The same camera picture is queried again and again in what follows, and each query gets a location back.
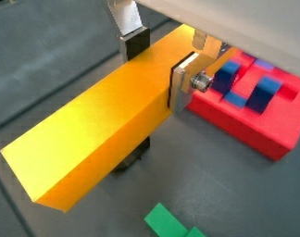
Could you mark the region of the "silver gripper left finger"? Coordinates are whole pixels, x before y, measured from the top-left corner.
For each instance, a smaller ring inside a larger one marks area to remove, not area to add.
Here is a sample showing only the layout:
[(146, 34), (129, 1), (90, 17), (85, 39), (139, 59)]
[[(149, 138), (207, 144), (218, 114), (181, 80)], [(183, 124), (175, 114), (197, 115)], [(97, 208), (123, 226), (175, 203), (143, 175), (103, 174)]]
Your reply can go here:
[(150, 47), (150, 30), (142, 25), (134, 0), (106, 0), (106, 8), (117, 31), (119, 50), (125, 61), (129, 61)]

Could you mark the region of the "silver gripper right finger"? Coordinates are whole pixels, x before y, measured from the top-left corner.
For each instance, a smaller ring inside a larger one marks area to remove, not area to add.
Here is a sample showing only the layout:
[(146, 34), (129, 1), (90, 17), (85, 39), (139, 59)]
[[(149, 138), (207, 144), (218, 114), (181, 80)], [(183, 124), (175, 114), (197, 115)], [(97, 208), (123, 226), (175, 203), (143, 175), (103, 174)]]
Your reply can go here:
[(174, 114), (189, 105), (195, 92), (209, 90), (215, 72), (232, 57), (232, 46), (199, 30), (194, 31), (191, 46), (197, 52), (181, 59), (170, 73), (167, 106)]

